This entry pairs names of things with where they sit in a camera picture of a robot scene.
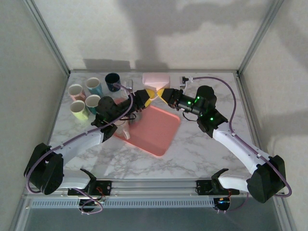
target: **marble table surface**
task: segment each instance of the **marble table surface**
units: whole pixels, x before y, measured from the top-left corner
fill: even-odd
[[[119,98],[120,91],[111,93],[107,89],[104,77],[107,73],[72,73],[60,111],[55,123],[50,145],[56,146],[85,131],[94,120],[94,115],[87,121],[77,120],[69,110],[72,99],[67,93],[70,85],[81,84],[89,96],[85,82],[90,77],[97,77],[102,82],[104,95]],[[143,89],[142,73],[119,73],[122,83],[132,79],[134,91]],[[169,73],[171,87],[179,89],[180,76],[214,76],[225,80],[233,88],[237,109],[233,120],[233,127],[237,134],[247,141],[251,141],[248,123],[242,107],[233,73]],[[186,94],[194,97],[197,88],[201,85],[212,86],[217,96],[217,109],[226,118],[230,118],[233,109],[233,99],[229,89],[216,80],[197,80],[190,83]],[[125,141],[112,137],[106,142],[88,149],[68,162],[67,169],[78,170],[85,168],[97,178],[104,179],[182,179],[182,178],[209,178],[222,168],[229,168],[234,172],[247,172],[244,165],[222,144],[203,133],[196,122],[187,121],[182,112],[169,108],[160,99],[152,105],[171,112],[180,117],[180,127],[166,153],[157,158],[145,151],[134,147]]]

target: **yellow object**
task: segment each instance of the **yellow object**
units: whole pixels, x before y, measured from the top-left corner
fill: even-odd
[[[160,99],[161,99],[162,101],[164,101],[166,104],[168,104],[168,103],[162,98],[162,95],[163,95],[163,93],[164,93],[164,90],[165,90],[165,89],[158,90],[156,94],[160,97]]]
[[[89,118],[89,111],[86,104],[81,100],[76,100],[72,102],[70,110],[73,115],[79,120],[87,120]]]
[[[146,89],[146,92],[148,93],[150,98],[147,100],[147,102],[145,102],[144,104],[145,107],[149,106],[150,103],[152,102],[151,99],[154,99],[155,97],[155,91]]]

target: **pink cup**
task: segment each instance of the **pink cup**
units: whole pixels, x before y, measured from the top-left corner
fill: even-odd
[[[81,85],[79,84],[73,84],[68,88],[68,94],[70,95],[70,97],[76,101],[76,100],[82,100],[85,101],[86,100],[86,94],[82,88]]]

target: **cup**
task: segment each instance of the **cup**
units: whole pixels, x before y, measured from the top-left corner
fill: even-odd
[[[121,84],[120,76],[117,73],[110,73],[110,74],[106,75],[105,81],[106,81],[107,87],[110,91],[116,92],[116,91],[120,90],[120,88],[117,88],[117,87],[114,86],[114,83]]]
[[[90,112],[94,115],[96,115],[96,107],[98,106],[98,101],[101,99],[99,95],[90,95],[85,103]]]
[[[73,84],[68,88],[68,94],[70,97],[75,101],[75,100],[86,100],[86,94],[82,88],[81,85],[79,84]]]
[[[115,131],[117,136],[125,137],[126,140],[130,138],[128,120],[118,120],[114,125],[117,126]]]
[[[85,102],[76,100],[71,103],[70,110],[73,115],[79,120],[87,120],[89,118],[89,111],[86,108]]]
[[[103,96],[102,85],[98,78],[96,77],[89,78],[86,81],[86,86],[92,95],[99,95],[101,97]]]

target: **white wall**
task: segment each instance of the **white wall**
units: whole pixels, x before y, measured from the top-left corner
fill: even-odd
[[[71,69],[237,69],[272,0],[35,0]]]
[[[262,144],[280,155],[299,231],[308,230],[308,2],[284,1],[244,72]]]
[[[0,7],[0,230],[8,230],[33,148],[46,141],[66,81],[21,0]]]

